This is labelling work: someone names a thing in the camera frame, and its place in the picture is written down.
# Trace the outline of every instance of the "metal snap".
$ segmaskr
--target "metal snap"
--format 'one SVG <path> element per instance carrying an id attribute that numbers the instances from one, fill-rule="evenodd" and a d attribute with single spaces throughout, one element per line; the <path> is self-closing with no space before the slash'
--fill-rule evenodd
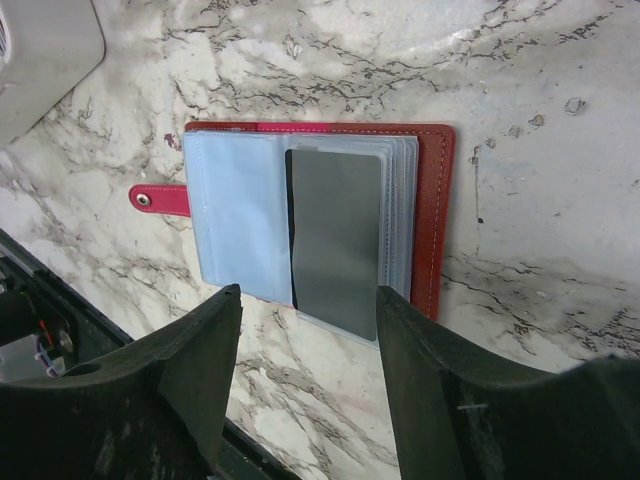
<path id="1" fill-rule="evenodd" d="M 148 207 L 149 205 L 151 205 L 151 199 L 147 195 L 145 195 L 144 193 L 139 193 L 136 196 L 136 200 L 143 207 Z"/>

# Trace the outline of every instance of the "gray card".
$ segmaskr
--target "gray card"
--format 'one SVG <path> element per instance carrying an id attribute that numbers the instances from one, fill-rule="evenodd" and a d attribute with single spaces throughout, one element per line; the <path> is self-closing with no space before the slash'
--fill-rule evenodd
<path id="1" fill-rule="evenodd" d="M 381 161 L 305 150 L 285 161 L 294 305 L 374 341 Z"/>

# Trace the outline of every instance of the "black plastic bracket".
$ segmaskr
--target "black plastic bracket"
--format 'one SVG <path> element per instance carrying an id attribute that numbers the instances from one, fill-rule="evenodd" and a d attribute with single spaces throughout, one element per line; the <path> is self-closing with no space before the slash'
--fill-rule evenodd
<path id="1" fill-rule="evenodd" d="M 638 478 L 640 360 L 556 375 L 507 360 L 378 289 L 403 480 Z"/>

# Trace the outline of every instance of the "red leather cover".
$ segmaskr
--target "red leather cover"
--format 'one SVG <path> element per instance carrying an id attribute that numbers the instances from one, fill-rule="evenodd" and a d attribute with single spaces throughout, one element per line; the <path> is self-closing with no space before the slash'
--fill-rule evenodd
<path id="1" fill-rule="evenodd" d="M 139 195 L 145 195 L 150 203 L 140 203 Z M 186 185 L 134 185 L 129 190 L 129 201 L 141 212 L 191 216 Z"/>
<path id="2" fill-rule="evenodd" d="M 440 274 L 444 254 L 444 235 L 447 221 L 449 187 L 455 150 L 455 132 L 447 125 L 398 124 L 398 123 L 265 123 L 265 122 L 190 122 L 185 130 L 233 130 L 248 132 L 313 132 L 343 133 L 358 135 L 411 135 L 418 138 L 418 189 L 416 194 L 415 238 L 413 252 L 413 273 L 411 278 L 411 303 L 429 318 L 438 316 L 440 294 Z M 171 188 L 172 200 L 159 201 L 142 207 L 135 205 L 136 195 L 130 192 L 131 202 L 145 212 L 158 211 L 164 205 L 177 202 L 186 205 L 186 188 Z"/>

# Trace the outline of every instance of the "wire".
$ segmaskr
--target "wire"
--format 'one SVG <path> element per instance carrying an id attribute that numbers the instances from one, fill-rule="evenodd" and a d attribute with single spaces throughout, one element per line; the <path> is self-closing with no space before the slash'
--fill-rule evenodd
<path id="1" fill-rule="evenodd" d="M 59 372 L 58 370 L 56 370 L 56 367 L 55 367 L 55 364 L 53 363 L 53 360 L 51 360 L 49 355 L 47 355 L 47 351 L 42 346 L 42 342 L 40 341 L 40 337 L 36 338 L 35 347 L 36 347 L 35 359 L 38 360 L 40 363 L 42 363 L 42 365 L 44 366 L 44 368 L 45 368 L 45 370 L 47 372 L 47 375 L 49 375 L 50 377 L 58 377 L 62 373 L 64 373 L 64 372 Z"/>

